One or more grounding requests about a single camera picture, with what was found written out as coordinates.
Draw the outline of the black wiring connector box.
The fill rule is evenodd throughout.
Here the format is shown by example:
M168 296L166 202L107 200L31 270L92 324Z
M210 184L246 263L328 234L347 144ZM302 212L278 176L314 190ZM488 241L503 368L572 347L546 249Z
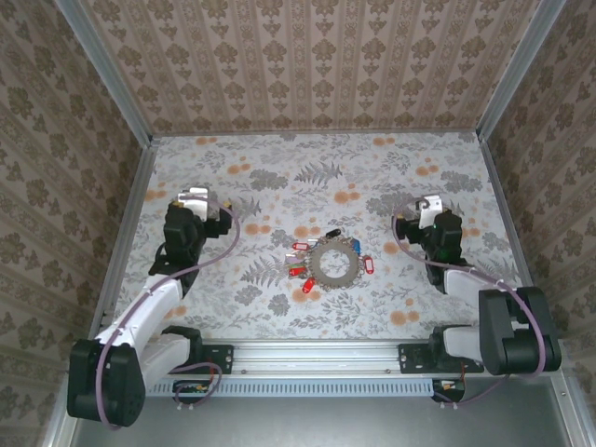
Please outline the black wiring connector box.
M210 392L213 382L213 379L176 381L172 386L173 398L182 406L197 405Z
M435 402L457 403L465 396L466 386L462 379L433 379L432 390Z

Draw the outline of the grey steel panel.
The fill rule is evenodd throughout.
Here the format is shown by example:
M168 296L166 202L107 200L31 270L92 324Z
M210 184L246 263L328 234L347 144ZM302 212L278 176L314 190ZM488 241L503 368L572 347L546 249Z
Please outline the grey steel panel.
M510 380L452 408L430 398L218 398L193 410L149 399L110 431L81 422L73 447L571 447L551 385Z

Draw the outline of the aluminium table side rail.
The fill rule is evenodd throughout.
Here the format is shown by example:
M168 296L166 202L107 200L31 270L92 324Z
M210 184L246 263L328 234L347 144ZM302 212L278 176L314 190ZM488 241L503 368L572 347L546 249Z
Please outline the aluminium table side rail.
M494 197L498 205L501 220L506 230L512 258L515 261L519 285L523 285L524 287L534 286L534 282L522 251L522 245L519 241L516 227L508 208L506 195L500 182L497 168L492 158L488 143L485 141L480 141L480 149L488 171L490 183L494 191Z
M115 246L112 251L102 290L89 328L89 338L93 339L114 319L115 305L120 296L121 285L131 251L134 235L142 211L142 203L155 166L156 144L150 141L143 147L129 198L123 212Z

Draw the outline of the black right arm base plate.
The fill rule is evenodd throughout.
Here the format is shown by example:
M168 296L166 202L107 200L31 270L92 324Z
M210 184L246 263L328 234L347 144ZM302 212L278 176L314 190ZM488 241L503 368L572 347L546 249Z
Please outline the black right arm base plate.
M400 344L398 351L403 374L484 372L484 367L476 361L449 356L429 344Z

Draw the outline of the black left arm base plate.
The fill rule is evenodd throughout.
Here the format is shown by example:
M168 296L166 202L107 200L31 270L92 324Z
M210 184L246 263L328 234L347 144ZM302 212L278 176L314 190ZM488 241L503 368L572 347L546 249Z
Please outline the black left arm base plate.
M202 345L191 347L186 362L173 369L173 374L217 373L219 366L223 374L230 374L234 361L233 345Z

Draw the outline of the aluminium frame post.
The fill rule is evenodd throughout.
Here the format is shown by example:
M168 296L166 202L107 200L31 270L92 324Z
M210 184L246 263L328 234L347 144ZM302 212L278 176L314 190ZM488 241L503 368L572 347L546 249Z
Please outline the aluminium frame post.
M540 0L476 127L480 142L487 142L493 133L515 91L529 71L538 50L558 19L565 2L566 0Z
M55 0L55 2L125 118L134 137L143 148L149 147L152 131L134 101L114 58L109 54L108 47L85 10L82 0Z

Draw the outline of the long aluminium mounting rail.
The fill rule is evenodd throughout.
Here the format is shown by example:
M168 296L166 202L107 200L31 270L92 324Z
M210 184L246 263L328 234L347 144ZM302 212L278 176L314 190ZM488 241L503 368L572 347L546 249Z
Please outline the long aluminium mounting rail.
M141 354L141 371L155 382L186 362L188 340L168 334L149 344ZM229 376L242 374L262 377L333 377L405 375L456 377L460 373L489 376L482 373L415 373L400 371L400 344L428 344L423 340L225 340L207 339L202 345L233 345L234 361Z

